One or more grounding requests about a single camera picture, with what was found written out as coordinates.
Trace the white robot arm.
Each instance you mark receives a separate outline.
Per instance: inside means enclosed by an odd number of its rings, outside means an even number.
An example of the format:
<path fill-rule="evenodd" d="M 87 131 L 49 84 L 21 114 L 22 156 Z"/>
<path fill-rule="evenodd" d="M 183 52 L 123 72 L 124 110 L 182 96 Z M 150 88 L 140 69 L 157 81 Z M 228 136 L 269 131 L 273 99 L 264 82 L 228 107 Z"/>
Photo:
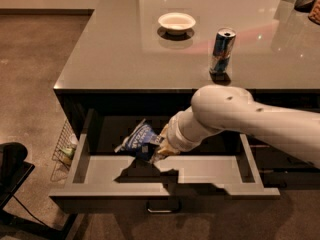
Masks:
<path fill-rule="evenodd" d="M 197 90 L 191 106 L 169 120 L 154 159 L 188 152 L 225 130 L 252 136 L 320 167 L 319 114 L 258 103 L 243 88 L 219 85 Z"/>

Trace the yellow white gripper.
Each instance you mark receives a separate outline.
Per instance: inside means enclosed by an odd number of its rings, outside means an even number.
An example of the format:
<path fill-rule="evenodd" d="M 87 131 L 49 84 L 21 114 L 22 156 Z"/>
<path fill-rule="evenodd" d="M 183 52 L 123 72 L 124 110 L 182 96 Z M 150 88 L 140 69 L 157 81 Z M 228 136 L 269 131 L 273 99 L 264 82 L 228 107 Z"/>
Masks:
<path fill-rule="evenodd" d="M 179 155 L 180 151 L 175 149 L 167 139 L 167 130 L 168 125 L 165 125 L 162 129 L 160 136 L 163 138 L 161 144 L 158 148 L 154 150 L 151 158 L 149 159 L 150 164 L 154 164 L 164 158 L 164 156 L 171 156 L 171 155 Z"/>

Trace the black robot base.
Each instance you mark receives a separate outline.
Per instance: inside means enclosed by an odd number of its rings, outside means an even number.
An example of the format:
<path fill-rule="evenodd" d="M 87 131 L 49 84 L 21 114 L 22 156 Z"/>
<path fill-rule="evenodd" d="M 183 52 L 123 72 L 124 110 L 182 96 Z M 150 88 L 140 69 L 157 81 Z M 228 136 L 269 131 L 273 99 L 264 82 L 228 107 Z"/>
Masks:
<path fill-rule="evenodd" d="M 35 168 L 33 164 L 25 161 L 27 155 L 28 150 L 21 143 L 9 142 L 0 145 L 0 223 L 16 227 L 47 240 L 66 240 L 77 218 L 76 214 L 71 214 L 63 228 L 57 230 L 34 216 L 15 196 L 16 191 Z M 35 219 L 35 222 L 4 211 L 3 208 L 11 198 L 14 198 Z"/>

